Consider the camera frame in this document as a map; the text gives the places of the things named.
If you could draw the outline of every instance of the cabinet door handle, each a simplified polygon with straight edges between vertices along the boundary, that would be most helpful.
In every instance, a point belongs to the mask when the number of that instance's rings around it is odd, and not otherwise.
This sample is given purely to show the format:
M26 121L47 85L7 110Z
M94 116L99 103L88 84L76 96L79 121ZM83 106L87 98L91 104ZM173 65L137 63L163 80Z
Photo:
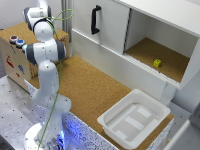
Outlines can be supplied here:
M94 8L92 10L92 24L91 24L91 31L92 31L92 34L96 34L98 33L100 30L96 28L96 12L101 10L101 7L100 6L96 6L96 8Z

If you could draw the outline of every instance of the cabinet shelf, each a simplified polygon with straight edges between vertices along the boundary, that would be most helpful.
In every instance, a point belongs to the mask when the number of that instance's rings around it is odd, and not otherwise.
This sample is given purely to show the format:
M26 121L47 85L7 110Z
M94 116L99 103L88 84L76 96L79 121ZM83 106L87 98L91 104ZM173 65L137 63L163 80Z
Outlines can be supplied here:
M190 60L188 57L149 38L144 38L142 41L125 51L125 53L177 82L181 82ZM158 68L153 64L156 59L162 61L161 66Z

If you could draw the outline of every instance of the white wall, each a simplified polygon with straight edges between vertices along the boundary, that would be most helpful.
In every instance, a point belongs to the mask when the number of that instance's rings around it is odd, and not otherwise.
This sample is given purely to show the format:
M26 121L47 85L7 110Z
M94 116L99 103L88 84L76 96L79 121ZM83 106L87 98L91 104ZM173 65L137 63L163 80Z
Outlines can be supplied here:
M200 102L200 71L180 91L177 91L173 102L192 112Z
M0 0L0 29L23 22L23 10L26 7L35 7L36 2L36 0ZM48 0L48 2L53 16L61 12L61 0ZM62 21L57 21L57 27L62 29Z

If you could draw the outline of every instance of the box handle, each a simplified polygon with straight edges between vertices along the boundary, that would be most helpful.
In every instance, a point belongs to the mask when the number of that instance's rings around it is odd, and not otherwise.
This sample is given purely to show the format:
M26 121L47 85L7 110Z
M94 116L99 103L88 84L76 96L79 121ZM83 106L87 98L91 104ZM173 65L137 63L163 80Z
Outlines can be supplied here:
M96 5L96 8L92 10L92 24L91 24L91 31L92 35L98 33L100 30L96 28L96 12L101 10L101 7Z

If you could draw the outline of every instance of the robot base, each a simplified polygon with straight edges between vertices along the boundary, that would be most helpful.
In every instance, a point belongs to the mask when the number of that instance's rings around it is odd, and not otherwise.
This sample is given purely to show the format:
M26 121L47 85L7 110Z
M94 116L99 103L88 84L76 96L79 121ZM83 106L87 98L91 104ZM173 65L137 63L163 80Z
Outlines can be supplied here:
M49 150L49 147L47 145L41 145L40 148L38 149L39 146L39 141L37 140L37 134L42 128L42 124L38 123L32 126L25 134L24 138L24 150ZM65 140L65 146L69 144L69 141Z

